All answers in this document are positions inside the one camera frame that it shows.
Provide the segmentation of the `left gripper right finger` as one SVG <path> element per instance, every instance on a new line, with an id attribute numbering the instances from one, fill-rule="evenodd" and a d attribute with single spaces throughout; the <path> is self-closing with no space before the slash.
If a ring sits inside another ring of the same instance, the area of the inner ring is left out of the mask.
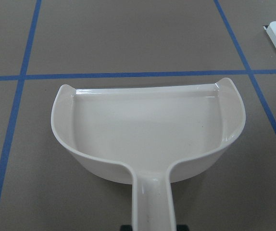
<path id="1" fill-rule="evenodd" d="M 176 230 L 177 231 L 188 231 L 188 225 L 186 225 L 186 224 L 177 224 Z"/>

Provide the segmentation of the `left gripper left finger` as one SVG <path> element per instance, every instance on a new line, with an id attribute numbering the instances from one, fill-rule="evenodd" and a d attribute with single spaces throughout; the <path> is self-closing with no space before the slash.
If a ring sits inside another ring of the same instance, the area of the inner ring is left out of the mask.
<path id="1" fill-rule="evenodd" d="M 120 231 L 133 231 L 133 228 L 131 225 L 121 225 Z"/>

